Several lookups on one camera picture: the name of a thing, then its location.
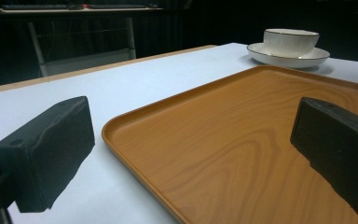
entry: white plate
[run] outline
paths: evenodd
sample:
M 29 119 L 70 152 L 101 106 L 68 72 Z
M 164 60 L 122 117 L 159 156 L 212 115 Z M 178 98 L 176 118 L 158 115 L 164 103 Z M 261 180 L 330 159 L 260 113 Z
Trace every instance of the white plate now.
M 320 63 L 324 63 L 330 57 L 329 52 L 317 48 L 314 48 L 310 53 L 299 58 L 273 56 L 266 50 L 263 43 L 248 45 L 247 49 L 249 55 L 261 63 L 288 68 L 306 68 L 316 66 Z

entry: orange tray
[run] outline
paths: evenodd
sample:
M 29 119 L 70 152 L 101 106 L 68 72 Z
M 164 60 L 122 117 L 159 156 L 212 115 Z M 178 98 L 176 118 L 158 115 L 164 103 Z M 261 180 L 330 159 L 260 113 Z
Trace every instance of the orange tray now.
M 111 119 L 103 140 L 184 223 L 358 223 L 290 144 L 302 96 L 358 115 L 358 84 L 259 66 Z

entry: white table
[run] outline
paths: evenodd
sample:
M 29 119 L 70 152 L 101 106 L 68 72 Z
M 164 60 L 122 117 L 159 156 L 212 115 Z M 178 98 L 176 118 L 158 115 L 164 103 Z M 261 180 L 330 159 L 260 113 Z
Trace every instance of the white table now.
M 260 63 L 246 46 L 228 44 L 0 91 L 0 140 L 59 101 L 89 98 L 96 145 L 51 210 L 14 223 L 174 223 L 169 213 L 105 146 L 104 124 L 143 105 L 227 77 Z M 358 63 L 328 59 L 304 71 L 358 82 Z

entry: table edge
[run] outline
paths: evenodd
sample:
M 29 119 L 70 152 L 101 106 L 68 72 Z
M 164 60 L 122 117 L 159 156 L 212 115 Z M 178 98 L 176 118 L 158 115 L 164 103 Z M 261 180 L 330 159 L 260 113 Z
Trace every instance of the table edge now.
M 49 76 L 49 77 L 39 77 L 39 78 L 35 78 L 35 79 L 29 79 L 29 80 L 20 81 L 20 82 L 9 83 L 9 84 L 5 84 L 5 85 L 1 85 L 0 91 L 14 90 L 17 88 L 32 86 L 32 85 L 50 82 L 50 81 L 54 81 L 54 80 L 59 80 L 59 79 L 63 79 L 63 78 L 86 75 L 91 72 L 97 72 L 97 71 L 114 68 L 114 67 L 119 67 L 119 66 L 123 66 L 123 65 L 128 65 L 128 64 L 132 64 L 132 63 L 140 63 L 140 62 L 144 62 L 144 61 L 154 60 L 154 59 L 163 58 L 163 57 L 169 57 L 169 56 L 173 56 L 176 54 L 188 53 L 188 52 L 197 51 L 197 50 L 201 50 L 201 49 L 209 49 L 209 48 L 213 48 L 213 47 L 216 47 L 216 45 L 206 45 L 206 46 L 196 47 L 196 48 L 192 48 L 192 49 L 181 49 L 181 50 L 177 50 L 177 51 L 173 51 L 173 52 L 168 52 L 168 53 L 158 54 L 158 55 L 154 55 L 154 56 L 134 59 L 134 60 L 125 61 L 125 62 L 121 62 L 121 63 L 110 63 L 107 65 L 91 67 L 91 68 L 87 68 L 87 69 L 77 70 L 77 71 L 68 72 L 68 73 L 62 73 L 62 74 Z

